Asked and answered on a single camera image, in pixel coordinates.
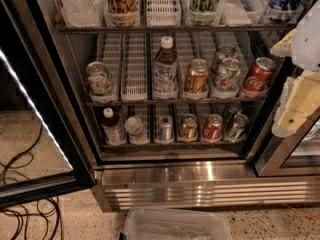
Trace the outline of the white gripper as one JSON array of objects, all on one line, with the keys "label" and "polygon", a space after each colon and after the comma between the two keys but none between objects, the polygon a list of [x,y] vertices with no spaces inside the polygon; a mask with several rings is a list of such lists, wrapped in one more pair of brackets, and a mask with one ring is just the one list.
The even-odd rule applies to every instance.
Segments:
[{"label": "white gripper", "polygon": [[299,77],[288,77],[283,85],[272,133],[291,136],[320,107],[320,0],[270,49],[277,57],[292,57],[294,65],[306,70]]}]

